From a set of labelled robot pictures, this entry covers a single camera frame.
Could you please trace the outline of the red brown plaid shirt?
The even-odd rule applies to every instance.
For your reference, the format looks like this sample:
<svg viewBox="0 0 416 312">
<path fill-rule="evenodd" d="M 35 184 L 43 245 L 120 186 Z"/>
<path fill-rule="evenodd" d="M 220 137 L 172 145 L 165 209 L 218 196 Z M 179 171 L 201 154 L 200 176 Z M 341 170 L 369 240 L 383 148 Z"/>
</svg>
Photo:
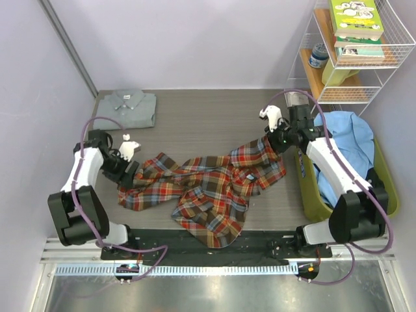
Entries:
<svg viewBox="0 0 416 312">
<path fill-rule="evenodd" d="M 263 136 L 227 155 L 195 157 L 177 164 L 167 154 L 144 162 L 118 203 L 143 211 L 177 199 L 172 219 L 208 248 L 225 248 L 241 234 L 250 198 L 286 174 L 281 156 Z"/>
</svg>

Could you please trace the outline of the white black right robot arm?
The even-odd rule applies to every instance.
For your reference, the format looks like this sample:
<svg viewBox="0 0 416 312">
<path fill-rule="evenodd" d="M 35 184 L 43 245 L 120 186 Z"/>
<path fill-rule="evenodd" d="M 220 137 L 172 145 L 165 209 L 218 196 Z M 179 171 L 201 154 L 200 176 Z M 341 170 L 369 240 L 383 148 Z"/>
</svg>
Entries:
<svg viewBox="0 0 416 312">
<path fill-rule="evenodd" d="M 265 132 L 273 150 L 283 153 L 297 147 L 318 166 L 336 195 L 337 202 L 327 219 L 297 228 L 295 252 L 307 257 L 318 244 L 356 246 L 359 241 L 383 235 L 388 236 L 387 244 L 379 252 L 388 251 L 394 238 L 387 215 L 388 195 L 354 170 L 330 135 L 326 120 L 315 125 L 308 105 L 289 107 L 288 120 L 275 105 L 264 107 L 259 117 L 268 122 Z"/>
</svg>

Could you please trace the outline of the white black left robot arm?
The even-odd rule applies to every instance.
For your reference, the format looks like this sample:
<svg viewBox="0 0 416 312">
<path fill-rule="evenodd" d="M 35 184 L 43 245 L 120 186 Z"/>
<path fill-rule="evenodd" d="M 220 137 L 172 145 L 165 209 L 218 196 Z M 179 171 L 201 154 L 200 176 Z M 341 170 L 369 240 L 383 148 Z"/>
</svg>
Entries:
<svg viewBox="0 0 416 312">
<path fill-rule="evenodd" d="M 62 245 L 82 245 L 92 240 L 104 247 L 116 245 L 124 259 L 138 253 L 138 242 L 129 226 L 111 222 L 95 191 L 99 174 L 119 187 L 133 186 L 139 163 L 133 156 L 141 145 L 123 135 L 119 148 L 112 146 L 112 137 L 104 130 L 88 132 L 88 138 L 75 145 L 74 164 L 70 176 L 57 193 L 49 195 L 47 204 Z"/>
</svg>

